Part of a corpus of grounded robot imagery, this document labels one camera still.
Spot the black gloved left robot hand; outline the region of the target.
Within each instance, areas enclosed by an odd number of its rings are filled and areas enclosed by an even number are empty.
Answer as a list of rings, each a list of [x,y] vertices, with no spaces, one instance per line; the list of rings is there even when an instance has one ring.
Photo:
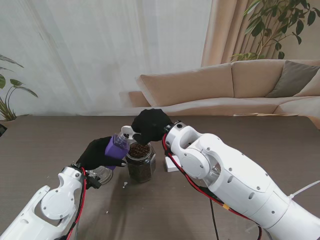
[[[85,170],[94,170],[100,166],[125,167],[126,162],[121,158],[106,156],[105,150],[111,140],[111,136],[95,139],[89,143],[83,154],[77,160],[76,165]]]

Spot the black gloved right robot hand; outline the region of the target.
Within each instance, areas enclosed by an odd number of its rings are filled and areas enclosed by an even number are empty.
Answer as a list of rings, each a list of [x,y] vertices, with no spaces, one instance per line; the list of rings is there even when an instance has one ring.
[[[131,124],[135,134],[132,136],[140,145],[161,141],[166,133],[165,128],[173,122],[161,109],[145,109],[136,116]]]

